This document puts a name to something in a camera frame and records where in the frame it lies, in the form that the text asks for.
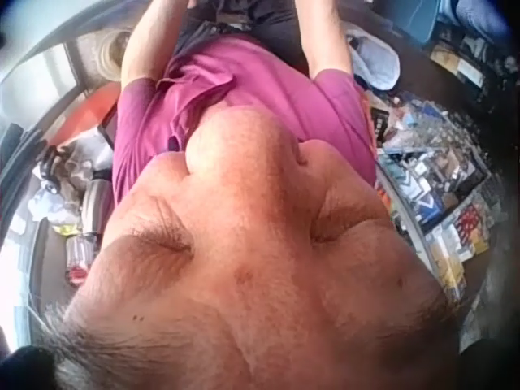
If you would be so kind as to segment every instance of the shirt sleeve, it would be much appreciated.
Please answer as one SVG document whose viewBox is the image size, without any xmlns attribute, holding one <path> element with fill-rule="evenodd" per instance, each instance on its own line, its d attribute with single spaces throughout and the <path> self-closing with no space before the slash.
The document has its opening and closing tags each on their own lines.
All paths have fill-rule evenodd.
<svg viewBox="0 0 520 390">
<path fill-rule="evenodd" d="M 154 95 L 155 82 L 145 78 L 132 81 L 119 97 L 112 168 L 114 195 L 118 203 L 144 168 L 138 166 L 136 140 L 145 124 L 146 112 Z"/>
<path fill-rule="evenodd" d="M 375 134 L 370 103 L 353 75 L 329 69 L 314 79 L 321 98 L 334 111 L 340 126 L 331 126 L 328 139 L 370 184 L 375 184 Z"/>
</svg>

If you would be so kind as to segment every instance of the gray hair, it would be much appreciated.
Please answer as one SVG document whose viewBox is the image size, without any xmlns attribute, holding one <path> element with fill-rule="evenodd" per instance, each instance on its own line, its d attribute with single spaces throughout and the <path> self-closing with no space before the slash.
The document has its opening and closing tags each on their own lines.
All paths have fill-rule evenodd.
<svg viewBox="0 0 520 390">
<path fill-rule="evenodd" d="M 63 320 L 64 309 L 45 315 L 42 346 L 55 360 L 55 379 L 59 388 L 141 389 L 175 382 L 175 367 L 167 356 L 180 344 L 179 335 L 121 336 L 115 331 L 92 332 L 77 323 Z"/>
</svg>

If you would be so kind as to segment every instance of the red object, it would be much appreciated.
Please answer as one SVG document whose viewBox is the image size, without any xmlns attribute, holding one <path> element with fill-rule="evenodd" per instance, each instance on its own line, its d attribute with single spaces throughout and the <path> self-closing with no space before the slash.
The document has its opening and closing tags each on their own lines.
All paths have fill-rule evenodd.
<svg viewBox="0 0 520 390">
<path fill-rule="evenodd" d="M 121 93 L 120 83 L 103 85 L 88 96 L 84 102 L 65 120 L 63 126 L 50 140 L 51 145 L 61 145 L 82 132 L 101 124 Z"/>
<path fill-rule="evenodd" d="M 74 266 L 67 272 L 67 280 L 72 287 L 79 288 L 87 280 L 89 272 L 80 266 Z"/>
</svg>

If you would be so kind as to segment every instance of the orange object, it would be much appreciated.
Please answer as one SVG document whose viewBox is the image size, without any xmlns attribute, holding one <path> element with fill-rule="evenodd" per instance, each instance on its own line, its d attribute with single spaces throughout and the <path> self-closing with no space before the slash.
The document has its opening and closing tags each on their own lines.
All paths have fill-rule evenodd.
<svg viewBox="0 0 520 390">
<path fill-rule="evenodd" d="M 101 124 L 121 94 L 121 84 L 111 82 L 89 95 L 50 140 L 51 145 L 61 145 L 82 132 Z"/>
</svg>

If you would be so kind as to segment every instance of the pink shirt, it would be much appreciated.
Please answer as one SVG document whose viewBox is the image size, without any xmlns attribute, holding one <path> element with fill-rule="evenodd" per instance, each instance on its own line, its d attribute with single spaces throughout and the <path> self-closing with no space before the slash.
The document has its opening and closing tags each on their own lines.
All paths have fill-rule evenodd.
<svg viewBox="0 0 520 390">
<path fill-rule="evenodd" d="M 154 156 L 169 150 L 172 137 L 185 150 L 202 113 L 222 100 L 267 108 L 300 141 L 328 142 L 375 183 L 362 90 L 351 75 L 326 70 L 310 80 L 250 39 L 226 36 L 174 58 L 157 84 L 139 79 L 124 89 L 115 138 L 116 201 Z"/>
</svg>

